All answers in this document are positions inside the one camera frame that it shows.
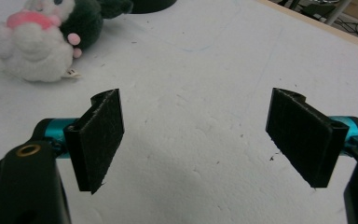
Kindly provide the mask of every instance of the plush toy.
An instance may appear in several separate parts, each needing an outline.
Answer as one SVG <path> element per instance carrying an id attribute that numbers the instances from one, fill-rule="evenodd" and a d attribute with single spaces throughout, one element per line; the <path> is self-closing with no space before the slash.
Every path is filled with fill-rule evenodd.
<path id="1" fill-rule="evenodd" d="M 103 19 L 113 19 L 132 10 L 131 0 L 28 0 L 25 8 L 47 16 L 58 16 L 64 38 L 75 46 L 74 57 L 95 43 Z"/>
<path id="2" fill-rule="evenodd" d="M 0 22 L 0 59 L 29 81 L 67 77 L 73 57 L 97 41 L 103 19 L 131 12 L 131 0 L 28 0 Z"/>
<path id="3" fill-rule="evenodd" d="M 62 37 L 60 20 L 22 11 L 0 22 L 0 59 L 6 71 L 29 81 L 57 81 L 72 64 L 74 50 Z"/>

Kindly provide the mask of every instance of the black object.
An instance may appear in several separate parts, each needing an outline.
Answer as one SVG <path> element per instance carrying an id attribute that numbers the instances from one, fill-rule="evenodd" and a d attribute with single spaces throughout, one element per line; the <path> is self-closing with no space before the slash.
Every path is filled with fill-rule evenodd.
<path id="1" fill-rule="evenodd" d="M 344 192 L 349 224 L 358 224 L 358 118 L 330 119 L 293 91 L 274 88 L 266 131 L 313 188 L 325 188 L 341 151 L 357 160 Z"/>
<path id="2" fill-rule="evenodd" d="M 318 21 L 320 18 L 327 18 L 334 9 L 336 9 L 334 5 L 310 4 L 303 7 L 301 13 Z"/>
<path id="3" fill-rule="evenodd" d="M 54 151 L 44 141 L 9 151 L 0 171 L 0 223 L 70 223 Z"/>
<path id="4" fill-rule="evenodd" d="M 132 14 L 144 14 L 161 11 L 172 6 L 176 0 L 132 0 Z"/>
<path id="5" fill-rule="evenodd" d="M 79 189 L 94 193 L 102 185 L 124 133 L 119 91 L 91 103 L 80 119 L 43 119 L 0 160 L 0 224 L 71 222 L 55 163 L 68 151 Z"/>
<path id="6" fill-rule="evenodd" d="M 274 89 L 267 133 L 311 187 L 325 188 L 349 127 L 331 120 L 305 100 L 298 93 Z"/>
<path id="7" fill-rule="evenodd" d="M 118 91 L 100 93 L 91 101 L 92 107 L 64 134 L 79 189 L 94 193 L 120 145 L 124 124 Z"/>

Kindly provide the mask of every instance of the green plush toy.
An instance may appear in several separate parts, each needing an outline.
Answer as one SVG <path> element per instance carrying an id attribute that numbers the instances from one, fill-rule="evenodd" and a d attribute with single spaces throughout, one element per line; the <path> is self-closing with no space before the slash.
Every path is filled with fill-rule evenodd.
<path id="1" fill-rule="evenodd" d="M 25 9 L 38 11 L 61 20 L 63 37 L 74 46 L 74 57 L 95 43 L 103 19 L 113 19 L 132 10 L 131 0 L 28 0 Z"/>

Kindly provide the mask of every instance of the pink ear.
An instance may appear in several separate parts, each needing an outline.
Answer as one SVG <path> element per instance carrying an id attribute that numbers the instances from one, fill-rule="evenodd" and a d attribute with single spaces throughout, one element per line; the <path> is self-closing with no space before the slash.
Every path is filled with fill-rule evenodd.
<path id="1" fill-rule="evenodd" d="M 52 25 L 51 20 L 41 13 L 35 11 L 21 11 L 7 18 L 7 27 L 14 29 L 26 22 L 37 23 L 43 30 L 48 29 Z"/>

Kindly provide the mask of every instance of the black gripper pad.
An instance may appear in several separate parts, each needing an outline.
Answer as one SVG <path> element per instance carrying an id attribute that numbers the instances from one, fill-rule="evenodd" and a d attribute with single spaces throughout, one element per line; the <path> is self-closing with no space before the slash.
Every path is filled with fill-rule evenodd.
<path id="1" fill-rule="evenodd" d="M 326 188 L 349 127 L 305 103 L 296 92 L 274 88 L 266 131 L 313 188 Z"/>
<path id="2" fill-rule="evenodd" d="M 124 134 L 119 90 L 91 98 L 91 108 L 64 130 L 77 184 L 95 193 L 112 162 Z"/>

